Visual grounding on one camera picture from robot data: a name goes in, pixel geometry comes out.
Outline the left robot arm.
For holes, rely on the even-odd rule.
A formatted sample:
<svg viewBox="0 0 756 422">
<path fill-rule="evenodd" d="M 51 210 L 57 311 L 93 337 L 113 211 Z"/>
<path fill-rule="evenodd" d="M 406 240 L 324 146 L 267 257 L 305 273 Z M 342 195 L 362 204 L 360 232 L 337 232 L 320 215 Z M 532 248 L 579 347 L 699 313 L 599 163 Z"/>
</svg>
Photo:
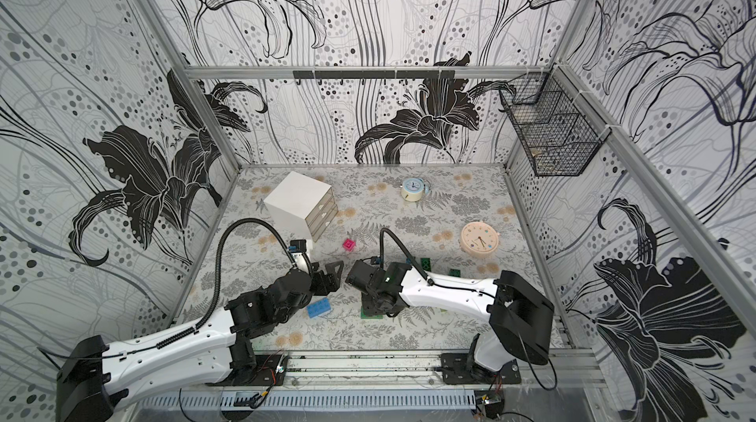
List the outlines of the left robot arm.
<svg viewBox="0 0 756 422">
<path fill-rule="evenodd" d="M 343 262 L 320 266 L 302 247 L 283 251 L 291 262 L 284 276 L 224 307 L 212 304 L 197 320 L 129 341 L 107 343 L 100 335 L 79 341 L 56 376 L 56 420 L 106 421 L 160 392 L 253 382 L 259 367 L 253 339 L 341 286 Z"/>
</svg>

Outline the large pink round clock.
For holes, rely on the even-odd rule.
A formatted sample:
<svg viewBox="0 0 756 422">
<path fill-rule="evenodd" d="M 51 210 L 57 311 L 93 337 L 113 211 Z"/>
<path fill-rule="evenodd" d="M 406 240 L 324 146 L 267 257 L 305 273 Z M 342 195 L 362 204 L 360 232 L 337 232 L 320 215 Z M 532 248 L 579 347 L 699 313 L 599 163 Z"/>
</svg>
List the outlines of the large pink round clock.
<svg viewBox="0 0 756 422">
<path fill-rule="evenodd" d="M 460 245 L 472 257 L 486 259 L 492 257 L 500 244 L 500 234 L 482 221 L 467 223 L 460 234 Z"/>
</svg>

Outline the long light blue lego brick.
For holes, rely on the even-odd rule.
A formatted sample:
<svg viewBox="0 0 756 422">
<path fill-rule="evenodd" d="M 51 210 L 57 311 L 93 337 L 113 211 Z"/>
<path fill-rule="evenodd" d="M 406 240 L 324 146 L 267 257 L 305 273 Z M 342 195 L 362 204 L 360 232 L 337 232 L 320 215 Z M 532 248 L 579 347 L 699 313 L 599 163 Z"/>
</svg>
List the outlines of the long light blue lego brick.
<svg viewBox="0 0 756 422">
<path fill-rule="evenodd" d="M 316 319 L 318 317 L 323 317 L 329 313 L 331 313 L 333 310 L 332 305 L 330 303 L 330 300 L 326 297 L 317 300 L 315 302 L 312 302 L 306 307 L 307 315 L 310 319 Z"/>
</svg>

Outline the magenta lego brick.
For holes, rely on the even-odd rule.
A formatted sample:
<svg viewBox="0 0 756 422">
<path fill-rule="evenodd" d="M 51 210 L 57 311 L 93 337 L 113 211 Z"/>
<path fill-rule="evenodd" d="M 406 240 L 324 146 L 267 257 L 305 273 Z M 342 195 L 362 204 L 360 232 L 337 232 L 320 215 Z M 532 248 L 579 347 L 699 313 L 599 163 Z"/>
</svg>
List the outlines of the magenta lego brick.
<svg viewBox="0 0 756 422">
<path fill-rule="evenodd" d="M 352 252 L 356 248 L 356 241 L 352 239 L 346 239 L 343 243 L 343 248 L 348 252 Z"/>
</svg>

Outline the white mini drawer cabinet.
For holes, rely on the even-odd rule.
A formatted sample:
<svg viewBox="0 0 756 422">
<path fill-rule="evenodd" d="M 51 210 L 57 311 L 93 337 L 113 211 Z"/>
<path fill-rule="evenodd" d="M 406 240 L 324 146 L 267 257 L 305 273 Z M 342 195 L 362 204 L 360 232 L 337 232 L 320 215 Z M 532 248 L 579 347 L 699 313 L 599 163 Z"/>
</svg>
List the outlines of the white mini drawer cabinet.
<svg viewBox="0 0 756 422">
<path fill-rule="evenodd" d="M 330 185 L 294 171 L 265 197 L 264 205 L 275 227 L 313 242 L 339 212 Z"/>
</svg>

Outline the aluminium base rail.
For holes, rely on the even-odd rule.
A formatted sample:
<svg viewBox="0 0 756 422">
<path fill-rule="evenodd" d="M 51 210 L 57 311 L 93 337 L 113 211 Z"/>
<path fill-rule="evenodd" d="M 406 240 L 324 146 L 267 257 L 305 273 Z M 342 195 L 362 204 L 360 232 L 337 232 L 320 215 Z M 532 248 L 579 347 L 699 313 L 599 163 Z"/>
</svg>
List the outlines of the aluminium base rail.
<svg viewBox="0 0 756 422">
<path fill-rule="evenodd" d="M 474 379 L 465 372 L 466 351 L 444 360 L 442 350 L 301 350 L 274 355 L 263 354 L 268 380 L 272 372 L 277 384 L 285 389 L 446 389 L 494 388 L 491 377 Z M 502 372 L 505 386 L 539 389 L 605 389 L 608 386 L 598 361 L 587 349 L 557 348 L 551 351 L 550 363 L 529 366 L 512 363 Z"/>
</svg>

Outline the small blue cream alarm clock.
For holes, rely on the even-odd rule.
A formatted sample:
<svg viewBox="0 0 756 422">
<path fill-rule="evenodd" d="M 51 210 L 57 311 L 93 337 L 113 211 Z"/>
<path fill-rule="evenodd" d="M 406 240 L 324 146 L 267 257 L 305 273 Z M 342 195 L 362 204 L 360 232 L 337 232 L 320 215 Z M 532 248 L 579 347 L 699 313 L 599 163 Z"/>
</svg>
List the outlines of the small blue cream alarm clock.
<svg viewBox="0 0 756 422">
<path fill-rule="evenodd" d="M 400 190 L 401 197 L 409 203 L 421 201 L 429 192 L 429 182 L 417 177 L 405 179 Z"/>
</svg>

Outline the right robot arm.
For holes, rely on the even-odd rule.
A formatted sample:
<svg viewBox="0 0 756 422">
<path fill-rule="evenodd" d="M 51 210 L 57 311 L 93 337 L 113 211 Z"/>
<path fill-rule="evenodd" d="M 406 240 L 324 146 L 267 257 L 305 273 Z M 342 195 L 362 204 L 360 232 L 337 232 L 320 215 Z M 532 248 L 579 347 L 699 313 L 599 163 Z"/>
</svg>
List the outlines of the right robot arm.
<svg viewBox="0 0 756 422">
<path fill-rule="evenodd" d="M 468 353 L 468 370 L 496 374 L 506 365 L 549 366 L 554 306 L 523 276 L 459 278 L 425 270 L 389 228 L 379 232 L 379 254 L 358 260 L 346 284 L 362 296 L 367 315 L 396 317 L 405 309 L 438 308 L 488 324 Z"/>
</svg>

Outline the long green lego brick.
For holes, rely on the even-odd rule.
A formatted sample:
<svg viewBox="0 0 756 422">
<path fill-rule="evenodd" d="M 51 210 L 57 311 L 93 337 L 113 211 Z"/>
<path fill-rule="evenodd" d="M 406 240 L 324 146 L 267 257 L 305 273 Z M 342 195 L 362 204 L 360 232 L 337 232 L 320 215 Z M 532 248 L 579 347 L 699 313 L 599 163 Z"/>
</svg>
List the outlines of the long green lego brick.
<svg viewBox="0 0 756 422">
<path fill-rule="evenodd" d="M 360 309 L 360 317 L 363 320 L 381 320 L 384 318 L 384 316 L 380 314 L 378 315 L 368 314 L 363 308 Z"/>
</svg>

